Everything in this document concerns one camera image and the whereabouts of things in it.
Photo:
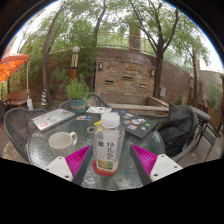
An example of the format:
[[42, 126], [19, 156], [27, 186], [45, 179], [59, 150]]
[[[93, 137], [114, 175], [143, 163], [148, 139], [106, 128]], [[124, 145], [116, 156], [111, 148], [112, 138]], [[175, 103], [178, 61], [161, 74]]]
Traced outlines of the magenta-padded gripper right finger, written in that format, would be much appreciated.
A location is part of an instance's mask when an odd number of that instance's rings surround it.
[[182, 169], [181, 166], [167, 155], [155, 155], [133, 144], [130, 145], [130, 155], [143, 185], [157, 181]]

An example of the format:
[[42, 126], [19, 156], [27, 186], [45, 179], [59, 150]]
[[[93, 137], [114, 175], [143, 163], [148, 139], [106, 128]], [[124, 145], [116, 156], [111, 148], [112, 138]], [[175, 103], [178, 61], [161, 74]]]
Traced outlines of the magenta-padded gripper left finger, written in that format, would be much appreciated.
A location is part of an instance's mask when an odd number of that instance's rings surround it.
[[57, 157], [45, 167], [45, 170], [76, 185], [81, 185], [92, 156], [93, 147], [89, 145], [67, 157]]

